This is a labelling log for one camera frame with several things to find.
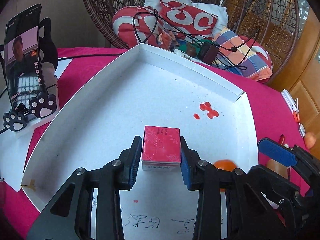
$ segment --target power adapter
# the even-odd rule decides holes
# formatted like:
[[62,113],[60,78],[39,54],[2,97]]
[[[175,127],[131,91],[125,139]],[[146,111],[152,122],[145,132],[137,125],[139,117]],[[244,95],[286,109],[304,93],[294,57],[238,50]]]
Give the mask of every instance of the power adapter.
[[211,65],[218,55],[219,48],[216,45],[206,41],[198,53],[198,59],[202,62]]

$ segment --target red stain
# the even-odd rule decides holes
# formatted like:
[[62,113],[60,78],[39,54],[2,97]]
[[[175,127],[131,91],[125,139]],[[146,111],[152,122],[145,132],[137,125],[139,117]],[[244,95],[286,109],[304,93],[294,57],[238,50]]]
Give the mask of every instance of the red stain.
[[204,111],[206,109],[205,104],[200,104],[200,109]]
[[212,119],[212,118],[213,118],[213,113],[212,113],[212,112],[208,112],[208,113],[207,113],[207,116],[208,116],[210,119]]
[[209,102],[205,102],[205,103],[201,103],[200,104],[200,109],[202,110],[202,111],[204,111],[204,110],[207,110],[208,111],[208,113],[207,113],[207,116],[210,118],[210,119],[212,119],[213,117],[218,117],[219,116],[219,113],[216,111],[216,110],[212,110],[212,108],[211,108],[211,104],[209,103]]
[[208,117],[210,118],[210,119],[212,119],[213,117],[215,117],[215,116],[219,116],[219,113],[216,111],[216,110],[213,110],[213,111],[210,111],[210,112],[208,112]]

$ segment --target black cable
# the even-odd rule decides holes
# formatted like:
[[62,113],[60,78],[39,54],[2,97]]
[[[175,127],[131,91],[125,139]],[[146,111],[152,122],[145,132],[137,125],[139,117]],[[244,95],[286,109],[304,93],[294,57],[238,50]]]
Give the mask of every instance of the black cable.
[[252,49],[254,43],[257,41],[257,38],[259,37],[259,33],[260,33],[260,29],[257,29],[257,30],[254,32],[254,34],[256,34],[256,37],[254,38],[254,42],[251,44],[251,46],[250,46],[250,48],[248,49],[247,53],[245,54],[245,56],[243,57],[243,59],[242,59],[238,64],[234,64],[234,63],[233,63],[226,55],[224,55],[221,51],[218,52],[220,55],[222,55],[222,57],[225,57],[231,64],[234,65],[234,66],[227,66],[226,64],[224,64],[223,62],[220,61],[223,65],[226,66],[226,68],[224,68],[223,70],[227,70],[227,69],[229,69],[229,68],[234,68],[234,67],[237,67],[237,68],[239,68],[240,70],[247,70],[247,69],[248,69],[246,66],[241,66],[240,64],[246,59],[247,55],[249,54],[249,51]]
[[[137,33],[137,27],[136,27],[136,25],[134,24],[134,20],[135,20],[135,18],[137,17],[137,15],[143,14],[143,13],[154,15],[154,16],[156,17],[156,21],[155,21],[155,25],[153,26],[152,31],[150,32],[149,36],[148,36],[147,38],[145,38],[145,40],[142,42],[141,39],[140,39],[140,37],[139,37],[139,35],[138,35],[138,33]],[[158,10],[157,10],[157,9],[154,9],[154,10],[153,10],[153,14],[150,13],[150,12],[138,12],[138,13],[136,13],[136,14],[133,16],[133,18],[132,18],[132,26],[133,26],[133,29],[134,29],[134,33],[136,34],[136,37],[137,37],[137,39],[138,39],[138,41],[139,41],[140,43],[145,43],[145,42],[151,37],[151,35],[153,34],[153,32],[155,31],[155,29],[156,29],[156,27],[157,27],[158,17],[159,17],[159,14],[158,14]]]
[[0,95],[0,98],[3,96],[3,94],[4,94],[6,91],[7,91],[7,88],[5,88],[5,89],[2,91],[2,93],[1,93],[1,95]]
[[78,55],[78,56],[72,56],[72,57],[64,57],[59,58],[58,61],[66,60],[66,59],[73,59],[73,58],[79,58],[79,57],[108,57],[108,56],[120,56],[124,54],[123,53],[115,53],[115,54],[88,54],[88,55]]
[[219,68],[219,65],[218,65],[218,63],[217,63],[217,61],[216,61],[216,58],[214,58],[213,61],[214,61],[214,63],[216,64],[217,68],[220,69],[220,68]]
[[2,134],[3,132],[5,132],[5,131],[7,131],[7,130],[9,130],[9,128],[4,128],[4,129],[2,129],[2,130],[0,131],[0,134]]
[[[155,25],[153,26],[152,31],[150,32],[150,34],[148,35],[148,37],[147,37],[143,42],[141,41],[140,37],[138,36],[137,27],[136,27],[136,25],[134,24],[135,18],[137,17],[137,15],[140,15],[140,14],[149,14],[149,15],[153,15],[153,16],[156,17]],[[167,23],[167,24],[170,25],[172,28],[174,28],[174,29],[175,29],[174,32],[182,33],[183,35],[185,35],[185,36],[187,36],[188,38],[192,39],[192,41],[193,41],[193,39],[195,39],[195,40],[197,40],[197,41],[199,41],[200,43],[203,44],[202,41],[200,41],[200,40],[199,40],[198,38],[196,38],[196,37],[193,37],[192,34],[190,34],[190,33],[185,33],[185,32],[183,32],[182,30],[180,30],[179,28],[177,28],[177,27],[169,24],[165,19],[163,19],[161,16],[159,16],[158,11],[157,11],[156,9],[153,10],[153,13],[151,13],[151,12],[137,12],[137,13],[133,16],[133,18],[132,18],[133,30],[134,30],[134,33],[135,33],[135,35],[136,35],[136,37],[137,37],[137,39],[138,39],[138,41],[139,41],[140,43],[145,43],[145,42],[151,37],[151,35],[153,34],[154,30],[156,29],[157,22],[158,22],[158,18],[160,18],[160,19],[163,20],[165,23]]]
[[236,46],[236,47],[235,47],[235,46],[231,47],[231,49],[227,49],[227,48],[221,46],[221,45],[220,45],[219,43],[217,43],[216,41],[213,41],[213,44],[216,45],[216,46],[218,46],[218,47],[220,47],[220,48],[223,48],[223,49],[225,49],[225,50],[232,51],[232,52],[236,52],[237,49],[239,49],[240,47],[242,47],[244,44],[247,44],[247,42],[248,42],[249,40],[251,40],[257,33],[258,33],[258,35],[257,35],[257,37],[258,37],[258,36],[259,36],[259,33],[260,33],[260,29],[259,29],[259,28],[250,36],[250,38],[247,38],[246,41],[242,42],[240,45],[238,45],[238,46]]

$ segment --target red pillow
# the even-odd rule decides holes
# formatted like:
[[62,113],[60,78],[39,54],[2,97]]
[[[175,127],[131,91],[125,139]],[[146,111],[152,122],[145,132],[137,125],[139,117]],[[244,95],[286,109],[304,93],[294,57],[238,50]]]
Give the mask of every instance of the red pillow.
[[212,37],[212,29],[217,23],[216,15],[175,0],[160,0],[160,5],[160,16],[170,25],[197,39]]
[[[119,38],[128,44],[129,48],[132,48],[139,43],[132,26],[132,19],[137,12],[153,13],[153,10],[140,6],[127,6],[117,11],[112,18],[113,31]],[[141,42],[143,42],[152,31],[155,20],[155,16],[150,14],[139,14],[136,16],[135,26]],[[145,42],[146,44],[159,47],[156,42],[156,37],[163,31],[162,26],[163,21],[158,18],[157,27],[150,38]]]

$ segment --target cat-shaped phone holder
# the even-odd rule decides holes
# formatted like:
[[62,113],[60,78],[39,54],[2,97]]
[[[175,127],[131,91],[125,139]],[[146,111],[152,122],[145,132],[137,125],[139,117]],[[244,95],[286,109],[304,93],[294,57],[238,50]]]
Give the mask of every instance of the cat-shaped phone holder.
[[[4,127],[11,131],[20,131],[35,117],[45,118],[53,114],[59,107],[57,77],[54,75],[58,66],[58,52],[51,39],[50,18],[40,21],[39,33],[41,33],[41,28],[44,28],[44,36],[39,35],[39,60],[46,92],[40,92],[36,97],[31,97],[29,106],[19,106],[17,110],[10,109],[8,113],[4,113]],[[0,51],[4,51],[4,45],[0,45]],[[5,70],[4,59],[1,55],[0,63]]]

